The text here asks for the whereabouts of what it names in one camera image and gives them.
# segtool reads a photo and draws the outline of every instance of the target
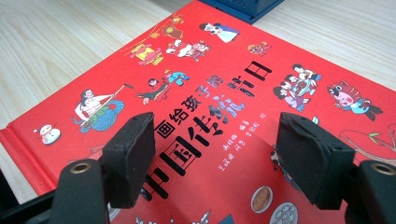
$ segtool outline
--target picture book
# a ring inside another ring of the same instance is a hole
[[[365,160],[396,165],[395,91],[192,1],[11,121],[0,141],[37,194],[154,113],[156,155],[114,223],[341,223],[282,167],[279,115],[311,119]]]

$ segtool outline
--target illustrated cover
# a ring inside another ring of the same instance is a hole
[[[156,156],[114,223],[341,223],[276,163],[280,112],[312,119],[396,165],[395,91],[192,1],[0,131],[37,194],[98,159],[132,116],[154,113]]]

